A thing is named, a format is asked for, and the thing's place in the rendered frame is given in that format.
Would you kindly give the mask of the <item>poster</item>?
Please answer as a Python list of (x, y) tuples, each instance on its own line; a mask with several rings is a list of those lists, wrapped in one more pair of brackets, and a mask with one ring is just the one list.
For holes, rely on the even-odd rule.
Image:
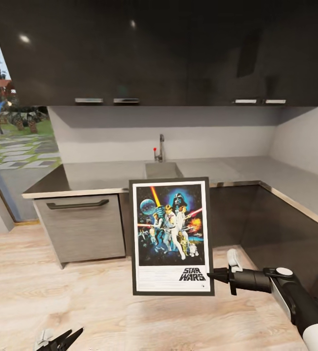
[(133, 296), (215, 296), (209, 177), (129, 180)]

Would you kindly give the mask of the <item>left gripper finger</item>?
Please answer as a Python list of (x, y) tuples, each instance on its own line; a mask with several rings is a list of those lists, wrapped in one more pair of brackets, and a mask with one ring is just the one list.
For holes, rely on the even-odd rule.
[(57, 346), (59, 346), (59, 344), (61, 343), (62, 340), (64, 340), (65, 338), (69, 337), (71, 333), (72, 333), (72, 330), (70, 329), (67, 332), (65, 332), (63, 335), (61, 335), (58, 338), (56, 338), (54, 341), (56, 341)]
[(58, 346), (58, 351), (66, 351), (75, 342), (75, 340), (80, 336), (80, 334), (82, 334), (82, 332), (83, 332), (83, 328), (79, 329), (74, 334), (72, 334), (69, 337), (62, 340)]

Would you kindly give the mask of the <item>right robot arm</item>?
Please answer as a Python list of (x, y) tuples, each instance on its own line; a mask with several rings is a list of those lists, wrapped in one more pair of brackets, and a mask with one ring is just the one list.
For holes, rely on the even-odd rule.
[(285, 268), (242, 269), (234, 249), (227, 251), (227, 261), (229, 269), (216, 268), (207, 276), (230, 283), (231, 294), (235, 296), (236, 289), (273, 294), (308, 351), (318, 351), (318, 298), (310, 296), (293, 271)]

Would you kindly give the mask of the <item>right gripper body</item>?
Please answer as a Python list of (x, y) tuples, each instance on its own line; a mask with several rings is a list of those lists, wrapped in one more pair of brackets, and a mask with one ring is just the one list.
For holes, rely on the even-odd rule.
[(230, 288), (231, 294), (237, 296), (236, 289), (243, 289), (249, 291), (257, 291), (257, 284), (253, 270), (243, 269), (242, 272), (232, 272), (231, 266), (229, 267)]

